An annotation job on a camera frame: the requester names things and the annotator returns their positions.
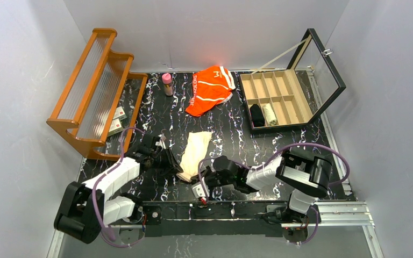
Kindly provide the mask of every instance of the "cream towel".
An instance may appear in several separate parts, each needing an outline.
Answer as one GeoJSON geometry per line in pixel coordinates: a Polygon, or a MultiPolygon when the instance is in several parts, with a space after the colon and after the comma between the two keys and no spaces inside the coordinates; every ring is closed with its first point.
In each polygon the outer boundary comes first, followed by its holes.
{"type": "Polygon", "coordinates": [[[269,125],[277,125],[275,112],[273,111],[272,105],[270,105],[270,103],[262,105],[262,111],[264,112],[265,120],[269,125]]]}
{"type": "Polygon", "coordinates": [[[176,175],[186,182],[191,182],[191,177],[198,174],[198,163],[205,158],[208,144],[211,140],[211,132],[189,133],[188,145],[181,157],[183,173],[176,175]]]}

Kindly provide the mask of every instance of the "gray floor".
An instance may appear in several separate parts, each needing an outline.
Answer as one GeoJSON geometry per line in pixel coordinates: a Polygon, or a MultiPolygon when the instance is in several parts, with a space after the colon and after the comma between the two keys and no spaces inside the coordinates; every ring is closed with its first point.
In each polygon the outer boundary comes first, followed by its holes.
{"type": "MultiPolygon", "coordinates": [[[[133,242],[137,233],[134,230],[121,236],[133,242]]],[[[319,227],[311,242],[301,248],[281,240],[262,235],[180,235],[145,238],[131,249],[122,249],[108,246],[101,238],[86,245],[65,235],[59,257],[371,257],[360,226],[319,227]]]]}

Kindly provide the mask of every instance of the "open lid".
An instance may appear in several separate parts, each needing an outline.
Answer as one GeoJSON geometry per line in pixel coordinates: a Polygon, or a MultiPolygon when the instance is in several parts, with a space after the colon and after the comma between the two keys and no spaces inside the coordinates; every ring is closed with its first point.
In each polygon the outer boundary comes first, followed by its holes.
{"type": "Polygon", "coordinates": [[[346,85],[329,56],[333,52],[325,49],[313,28],[307,29],[302,41],[304,43],[295,50],[287,69],[295,71],[313,114],[308,123],[312,123],[346,89],[346,85]]]}

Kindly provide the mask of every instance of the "black rolled sock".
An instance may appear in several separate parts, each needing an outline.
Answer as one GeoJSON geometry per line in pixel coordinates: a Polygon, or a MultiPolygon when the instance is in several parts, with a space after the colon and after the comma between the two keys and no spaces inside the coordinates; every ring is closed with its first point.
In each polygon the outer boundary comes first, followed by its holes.
{"type": "Polygon", "coordinates": [[[262,110],[257,104],[254,104],[250,107],[251,120],[254,127],[265,126],[265,118],[262,110]]]}

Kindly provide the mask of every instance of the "bottle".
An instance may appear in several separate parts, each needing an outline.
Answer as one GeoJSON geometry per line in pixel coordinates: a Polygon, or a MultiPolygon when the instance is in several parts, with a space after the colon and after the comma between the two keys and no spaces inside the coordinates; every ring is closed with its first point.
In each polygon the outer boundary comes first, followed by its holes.
{"type": "Polygon", "coordinates": [[[164,92],[167,96],[173,96],[173,81],[170,74],[162,75],[162,82],[164,83],[164,92]]]}

